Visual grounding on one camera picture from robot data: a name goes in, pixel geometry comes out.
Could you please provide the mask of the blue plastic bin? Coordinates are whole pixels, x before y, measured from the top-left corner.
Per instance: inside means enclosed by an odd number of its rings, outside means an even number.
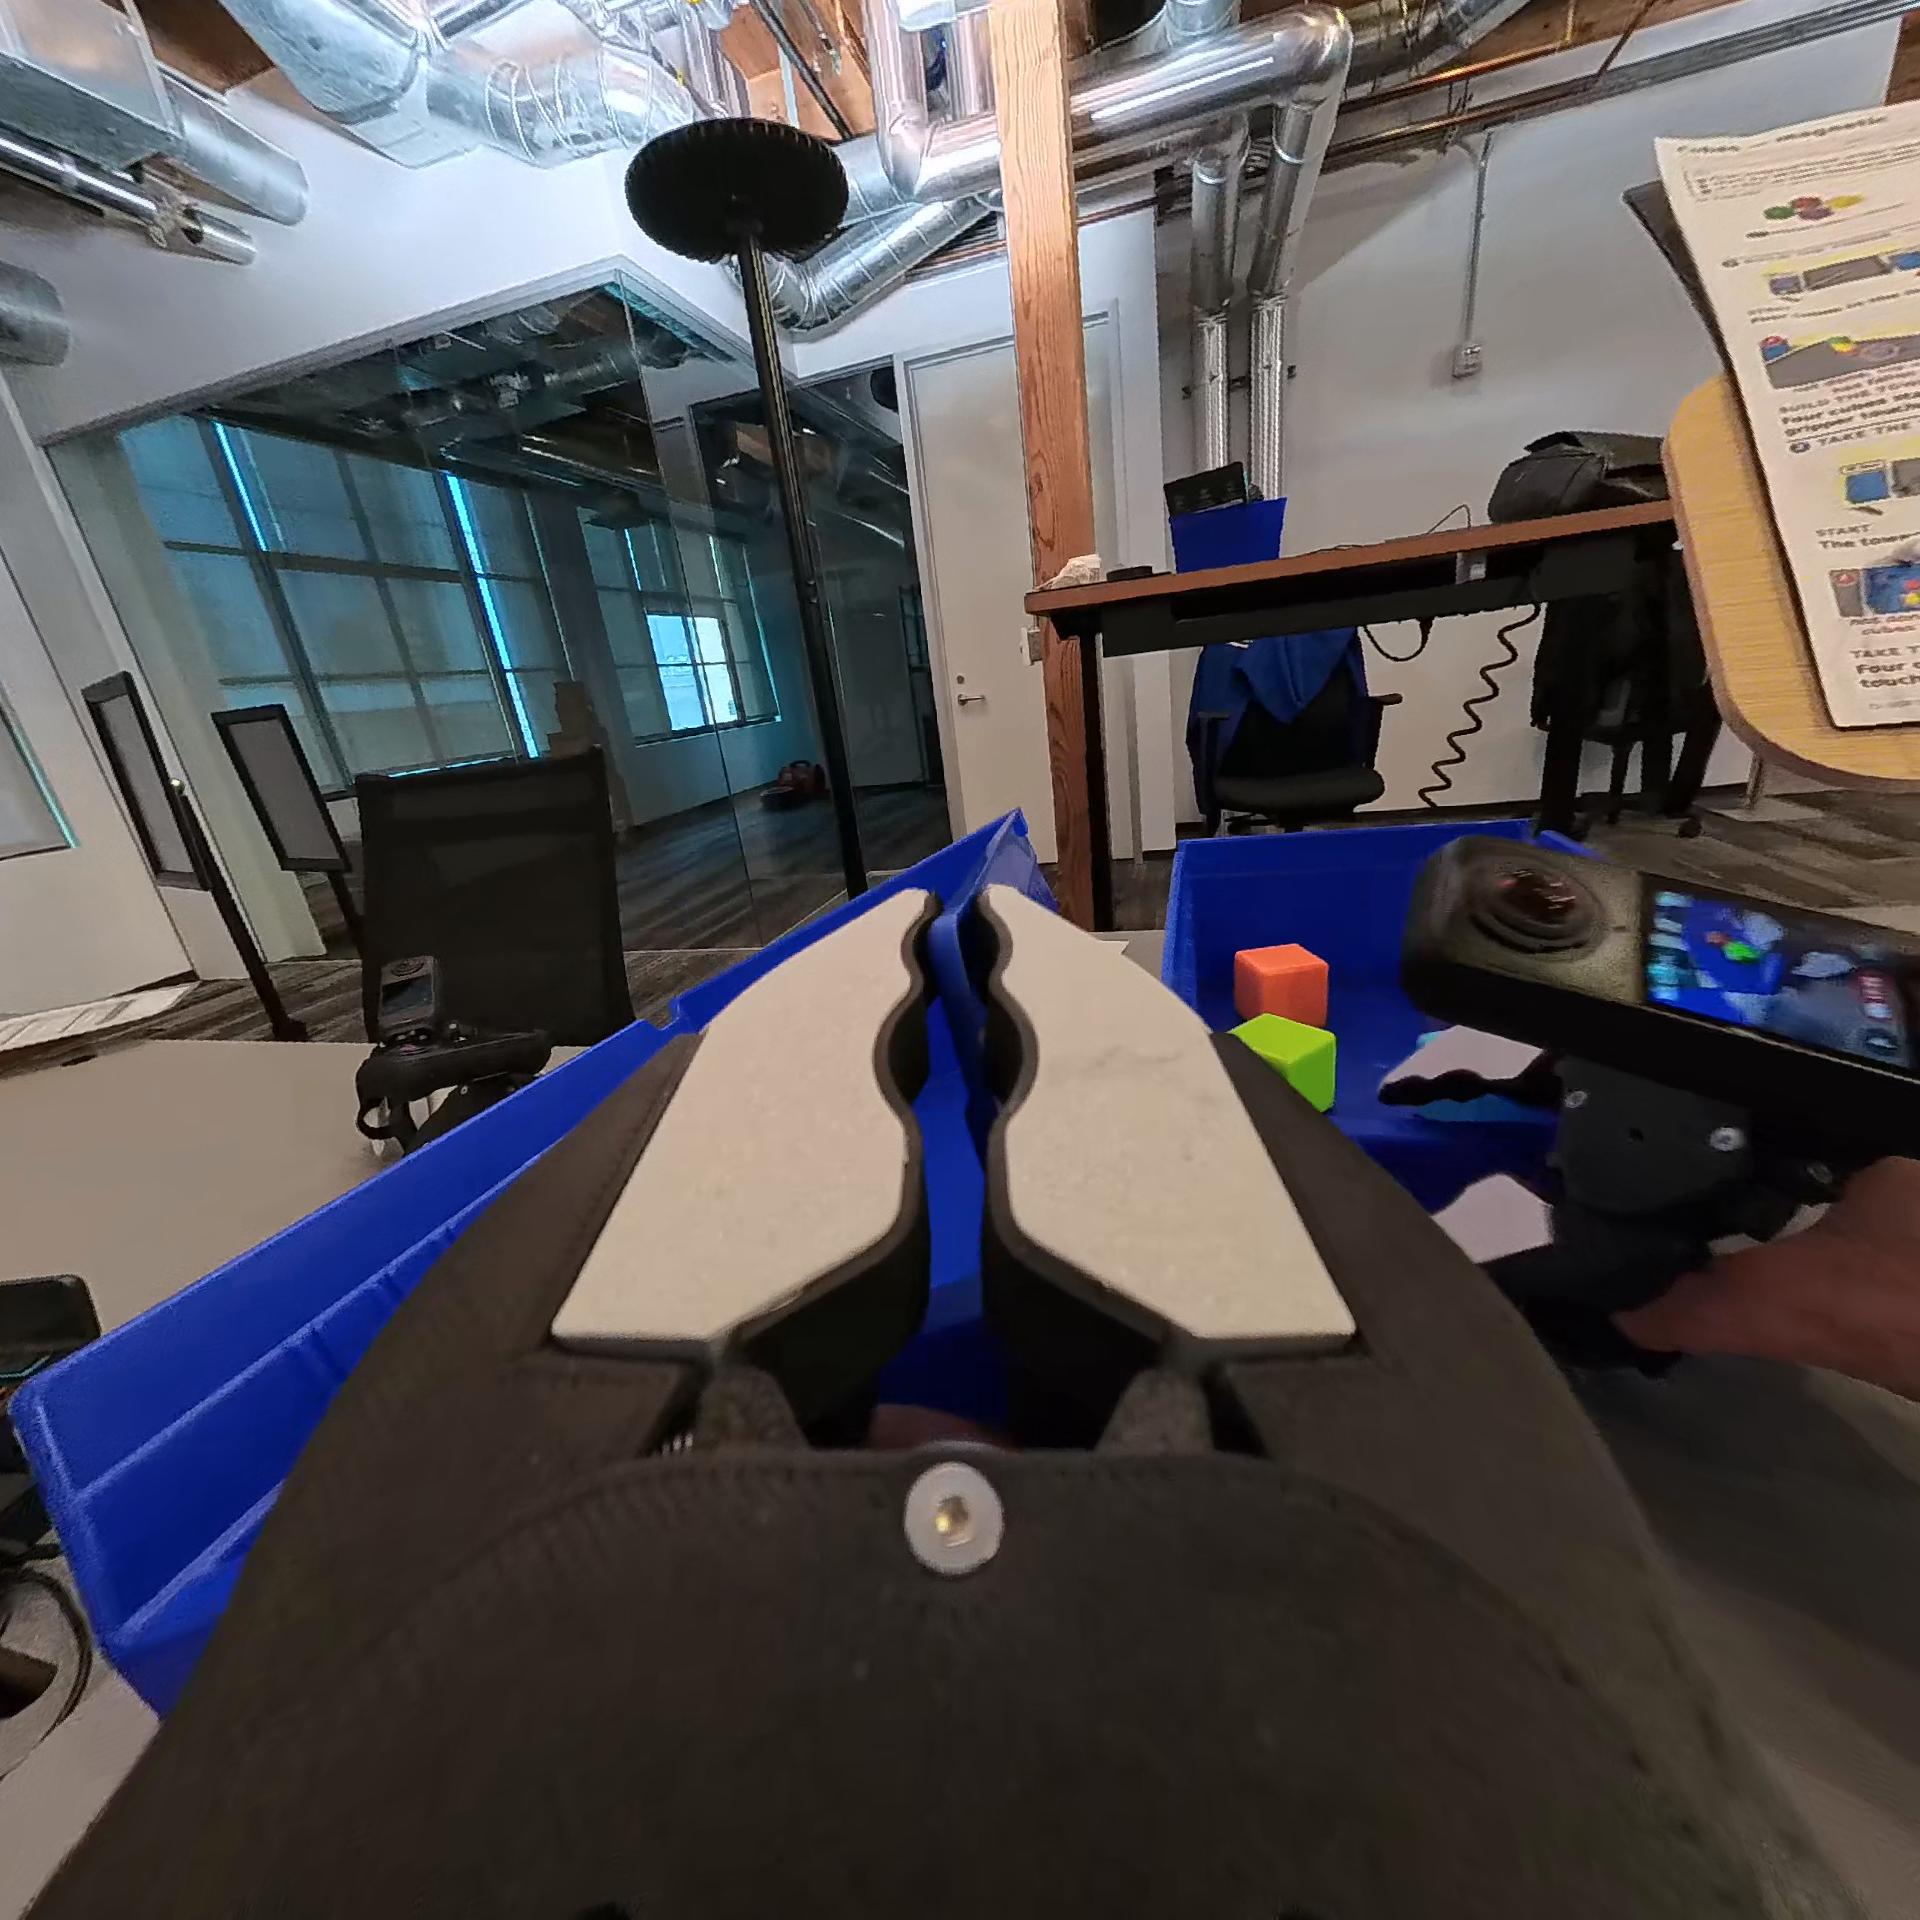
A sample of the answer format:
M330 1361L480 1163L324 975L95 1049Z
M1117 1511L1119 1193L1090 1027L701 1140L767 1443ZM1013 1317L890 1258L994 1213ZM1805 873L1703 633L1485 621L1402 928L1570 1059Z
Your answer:
M1026 820L1011 809L861 899L677 996L343 1197L235 1256L35 1376L14 1426L55 1523L95 1638L148 1709L168 1714L227 1607L261 1523L314 1426L423 1272L525 1164L668 1042L698 1033L747 986L907 889L942 899L927 1145L930 1294L921 1331L881 1398L998 1423L1006 1366L978 1281L984 1172L962 1071L960 908L985 882L1044 906Z
M1326 962L1332 1124L1430 1213L1495 1172L1541 1181L1553 1142L1553 1113L1499 1099L1433 1111L1380 1100L1381 1077L1433 1028L1400 986L1412 887L1428 858L1465 834L1535 837L1527 820L1191 837L1175 856L1165 914L1165 985L1219 1031L1237 1024L1239 950L1301 945Z

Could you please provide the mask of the black draped office chair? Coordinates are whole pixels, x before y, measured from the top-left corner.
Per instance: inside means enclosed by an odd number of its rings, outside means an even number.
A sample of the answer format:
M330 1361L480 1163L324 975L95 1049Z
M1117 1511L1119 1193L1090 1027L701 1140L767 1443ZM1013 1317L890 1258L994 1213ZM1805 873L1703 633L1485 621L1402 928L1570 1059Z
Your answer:
M1540 830L1584 831L1580 766L1590 747L1603 747L1611 754L1608 820L1620 819L1635 758L1637 809L1700 831L1693 805L1723 721L1678 542L1637 557L1620 593L1546 605L1531 720L1546 738Z

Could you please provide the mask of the wooden board document stand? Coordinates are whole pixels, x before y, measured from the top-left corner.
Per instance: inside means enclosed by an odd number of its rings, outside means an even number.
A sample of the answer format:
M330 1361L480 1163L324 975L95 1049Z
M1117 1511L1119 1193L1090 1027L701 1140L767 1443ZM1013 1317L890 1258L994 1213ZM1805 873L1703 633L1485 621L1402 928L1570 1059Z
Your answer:
M1774 766L1831 785L1913 793L1916 721L1839 729L1828 716L1741 395L1663 181L1627 187L1624 200L1688 288L1723 359L1723 371L1678 406L1666 436L1693 605L1721 713Z

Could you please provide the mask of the small blue crate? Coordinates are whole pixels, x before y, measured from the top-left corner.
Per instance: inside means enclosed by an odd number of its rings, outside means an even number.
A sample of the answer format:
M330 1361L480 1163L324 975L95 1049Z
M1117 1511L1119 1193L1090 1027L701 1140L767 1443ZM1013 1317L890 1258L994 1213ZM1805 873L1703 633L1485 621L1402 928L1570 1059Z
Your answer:
M1165 481L1173 571L1265 565L1281 555L1285 497L1264 494L1239 459Z

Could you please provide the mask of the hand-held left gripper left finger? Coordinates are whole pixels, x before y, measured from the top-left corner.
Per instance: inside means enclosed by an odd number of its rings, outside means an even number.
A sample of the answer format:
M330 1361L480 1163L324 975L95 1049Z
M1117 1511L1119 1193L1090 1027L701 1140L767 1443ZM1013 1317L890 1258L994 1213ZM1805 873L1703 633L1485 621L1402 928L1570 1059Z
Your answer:
M549 1327L566 1352L749 1364L842 1434L928 1304L927 933L905 887L697 1038Z

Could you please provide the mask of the orange cube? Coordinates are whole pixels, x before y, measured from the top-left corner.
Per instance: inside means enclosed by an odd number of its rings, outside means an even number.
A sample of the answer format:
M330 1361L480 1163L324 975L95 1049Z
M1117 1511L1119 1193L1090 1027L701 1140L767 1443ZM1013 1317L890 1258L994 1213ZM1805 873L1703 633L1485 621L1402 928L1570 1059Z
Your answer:
M1239 1019L1279 1018L1329 1024L1332 970L1309 948L1285 944L1239 948L1232 956L1232 1003Z

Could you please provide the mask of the black phone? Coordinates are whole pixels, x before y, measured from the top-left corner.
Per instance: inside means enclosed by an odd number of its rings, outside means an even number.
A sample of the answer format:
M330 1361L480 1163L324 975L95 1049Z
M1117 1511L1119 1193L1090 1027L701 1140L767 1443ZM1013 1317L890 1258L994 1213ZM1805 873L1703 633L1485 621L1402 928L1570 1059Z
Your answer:
M4 1278L2 1380L29 1378L104 1334L98 1308L81 1276Z

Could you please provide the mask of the person's right hand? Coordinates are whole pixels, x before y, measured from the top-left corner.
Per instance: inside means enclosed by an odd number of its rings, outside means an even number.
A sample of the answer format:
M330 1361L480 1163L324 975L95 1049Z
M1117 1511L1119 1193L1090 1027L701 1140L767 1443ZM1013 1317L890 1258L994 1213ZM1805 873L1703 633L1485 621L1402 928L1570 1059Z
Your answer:
M1712 1256L1613 1327L1649 1352L1794 1364L1919 1400L1919 1164L1861 1168L1811 1226Z

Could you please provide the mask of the green cube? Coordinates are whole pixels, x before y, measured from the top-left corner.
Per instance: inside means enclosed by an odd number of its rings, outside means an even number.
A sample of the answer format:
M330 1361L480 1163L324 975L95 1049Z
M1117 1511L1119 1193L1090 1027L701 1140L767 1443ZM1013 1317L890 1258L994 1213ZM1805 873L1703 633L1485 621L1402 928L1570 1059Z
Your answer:
M1338 1040L1332 1028L1277 1014L1257 1014L1230 1035L1321 1113L1336 1106Z

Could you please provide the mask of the black framed sign stand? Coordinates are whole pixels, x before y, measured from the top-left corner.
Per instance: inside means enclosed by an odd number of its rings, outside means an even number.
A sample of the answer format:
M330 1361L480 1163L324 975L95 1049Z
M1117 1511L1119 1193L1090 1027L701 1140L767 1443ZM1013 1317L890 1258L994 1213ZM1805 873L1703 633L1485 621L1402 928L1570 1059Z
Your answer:
M83 684L83 707L124 804L133 837L159 889L205 895L219 913L243 975L277 1042L305 1042L309 1031L277 990L270 962L243 914L227 873L213 852L188 787L167 769L155 729L130 671Z
M292 875L324 875L349 938L359 948L363 928L349 882L349 848L289 708L279 702L223 707L210 713L210 721L267 834L279 868Z

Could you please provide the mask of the grey desk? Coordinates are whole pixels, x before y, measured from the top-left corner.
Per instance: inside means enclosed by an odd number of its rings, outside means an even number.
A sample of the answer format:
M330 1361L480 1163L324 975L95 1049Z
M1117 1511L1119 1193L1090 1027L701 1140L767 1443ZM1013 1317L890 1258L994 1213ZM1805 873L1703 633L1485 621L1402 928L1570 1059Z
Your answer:
M372 1172L355 1049L143 1042L4 1079L4 1276L104 1327ZM1783 1366L1586 1378L1695 1652L1869 1915L1913 1917L1916 1407Z

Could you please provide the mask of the white door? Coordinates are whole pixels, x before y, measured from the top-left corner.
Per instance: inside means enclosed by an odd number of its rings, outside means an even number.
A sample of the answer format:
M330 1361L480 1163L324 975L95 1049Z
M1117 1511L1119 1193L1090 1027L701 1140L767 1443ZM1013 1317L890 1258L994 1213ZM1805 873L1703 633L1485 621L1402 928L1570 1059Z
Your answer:
M1021 807L1055 856L1044 674L1024 596L1035 586L1011 339L902 366L915 540L949 807L972 831Z

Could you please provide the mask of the wooden top black desk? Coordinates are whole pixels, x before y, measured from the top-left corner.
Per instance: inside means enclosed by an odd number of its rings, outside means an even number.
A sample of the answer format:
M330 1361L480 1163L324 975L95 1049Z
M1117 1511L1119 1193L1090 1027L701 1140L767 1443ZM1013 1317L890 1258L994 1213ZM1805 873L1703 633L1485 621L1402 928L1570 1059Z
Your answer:
M1115 924L1106 658L1616 596L1674 538L1678 503L1654 500L1031 591L1023 608L1042 634L1063 911L1090 931Z

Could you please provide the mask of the silver ceiling duct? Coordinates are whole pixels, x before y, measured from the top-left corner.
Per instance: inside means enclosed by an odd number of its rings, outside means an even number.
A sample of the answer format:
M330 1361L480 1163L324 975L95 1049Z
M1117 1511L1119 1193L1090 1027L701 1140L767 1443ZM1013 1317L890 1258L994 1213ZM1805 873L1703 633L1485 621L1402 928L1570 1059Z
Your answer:
M599 32L589 45L524 62L491 57L416 3L227 3L227 12L311 107L374 150L428 163L442 150L495 150L560 165L637 156L705 116L666 60ZM775 318L824 335L892 293L913 269L984 228L1000 191L997 119L933 119L896 3L870 9L878 126L827 142L850 200L816 250L770 267ZM1274 23L1218 26L1169 50L1075 83L1070 150L1117 172L1203 147L1257 107L1307 108L1309 162L1353 59L1347 16L1329 7Z
M309 206L300 162L159 60L135 3L2 7L2 165L159 251L236 267L254 235L232 212L296 228Z

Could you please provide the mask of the blue jacket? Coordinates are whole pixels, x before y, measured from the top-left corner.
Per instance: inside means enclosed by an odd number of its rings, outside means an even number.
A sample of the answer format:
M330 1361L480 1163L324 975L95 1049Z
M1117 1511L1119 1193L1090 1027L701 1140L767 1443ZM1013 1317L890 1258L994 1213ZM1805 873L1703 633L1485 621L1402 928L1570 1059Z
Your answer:
M1369 683L1357 627L1336 627L1246 644L1203 648L1191 679L1186 749L1191 771L1227 764L1246 717L1261 708L1279 727L1289 727L1334 683L1347 683L1344 708L1336 713L1334 766L1356 764L1364 749Z

